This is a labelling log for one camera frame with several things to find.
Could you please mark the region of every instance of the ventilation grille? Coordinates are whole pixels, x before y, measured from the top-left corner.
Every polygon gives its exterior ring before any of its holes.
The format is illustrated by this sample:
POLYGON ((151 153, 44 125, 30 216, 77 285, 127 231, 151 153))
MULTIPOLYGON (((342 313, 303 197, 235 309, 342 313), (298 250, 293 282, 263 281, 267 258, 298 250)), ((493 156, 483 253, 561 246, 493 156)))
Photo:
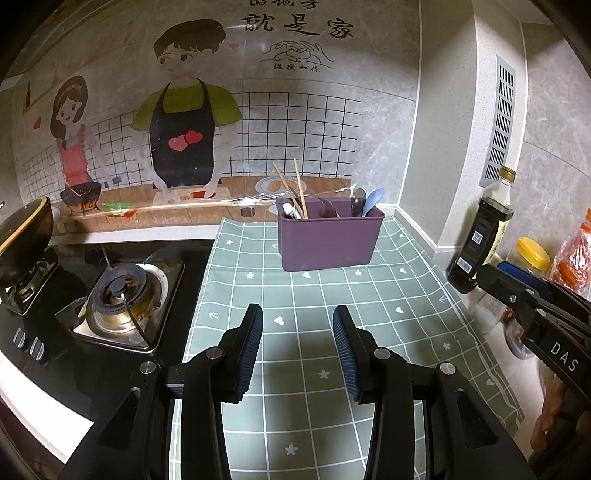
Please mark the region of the ventilation grille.
POLYGON ((486 163, 480 178, 481 187, 486 187, 499 179, 501 167, 507 157, 513 126, 515 69, 499 56, 496 57, 496 85, 495 117, 486 163))

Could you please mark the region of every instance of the pink heart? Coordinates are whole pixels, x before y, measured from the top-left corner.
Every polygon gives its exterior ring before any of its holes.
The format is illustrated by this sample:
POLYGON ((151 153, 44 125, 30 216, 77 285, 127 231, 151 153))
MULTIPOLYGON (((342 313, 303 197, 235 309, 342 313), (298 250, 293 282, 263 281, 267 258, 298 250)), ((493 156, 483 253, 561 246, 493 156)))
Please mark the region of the pink heart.
POLYGON ((189 130, 185 133, 185 140, 187 143, 198 143, 203 140, 203 134, 201 132, 196 132, 195 130, 189 130))
POLYGON ((185 141, 184 135, 179 135, 178 137, 172 137, 168 140, 168 146, 177 152, 182 152, 187 148, 188 143, 185 141))

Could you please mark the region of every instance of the purple plastic container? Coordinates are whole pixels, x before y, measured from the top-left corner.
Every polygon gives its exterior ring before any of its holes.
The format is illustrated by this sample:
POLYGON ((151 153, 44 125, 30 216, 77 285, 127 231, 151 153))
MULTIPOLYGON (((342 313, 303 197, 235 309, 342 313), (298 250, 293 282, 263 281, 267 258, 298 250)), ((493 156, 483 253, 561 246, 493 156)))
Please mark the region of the purple plastic container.
POLYGON ((341 218, 321 218, 324 205, 316 198, 306 199, 307 220, 286 218, 277 200, 279 253, 283 270, 297 272, 324 268, 367 265, 378 241, 384 214, 376 207, 367 217, 351 217, 351 199, 331 197, 341 218))

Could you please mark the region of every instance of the silver screw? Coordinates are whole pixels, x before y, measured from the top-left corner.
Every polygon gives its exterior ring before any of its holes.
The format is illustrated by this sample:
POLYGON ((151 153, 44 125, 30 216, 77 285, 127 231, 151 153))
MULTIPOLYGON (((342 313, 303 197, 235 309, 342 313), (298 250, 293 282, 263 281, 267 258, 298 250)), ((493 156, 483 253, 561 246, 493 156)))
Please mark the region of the silver screw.
POLYGON ((439 365, 439 370, 441 370, 446 375, 453 375, 456 373, 456 366, 450 362, 443 362, 441 365, 439 365))
POLYGON ((210 360, 215 360, 216 358, 220 358, 223 355, 223 350, 218 346, 213 346, 208 348, 205 352, 205 356, 210 360))
POLYGON ((380 360, 386 360, 390 358, 390 350, 387 348, 376 348, 374 350, 374 356, 380 360))
POLYGON ((143 374, 150 374, 156 370, 156 364, 154 362, 144 362, 139 366, 139 371, 143 374))

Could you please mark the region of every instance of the wok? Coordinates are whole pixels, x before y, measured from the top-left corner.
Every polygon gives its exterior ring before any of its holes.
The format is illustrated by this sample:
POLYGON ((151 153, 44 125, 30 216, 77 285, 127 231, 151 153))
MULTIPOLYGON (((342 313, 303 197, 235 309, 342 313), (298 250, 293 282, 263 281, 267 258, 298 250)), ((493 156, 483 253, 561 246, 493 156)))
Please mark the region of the wok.
POLYGON ((18 209, 0 225, 0 288, 16 285, 35 266, 53 233, 49 198, 18 209))
POLYGON ((97 181, 79 183, 62 190, 60 197, 72 212, 85 212, 96 207, 101 185, 97 181))

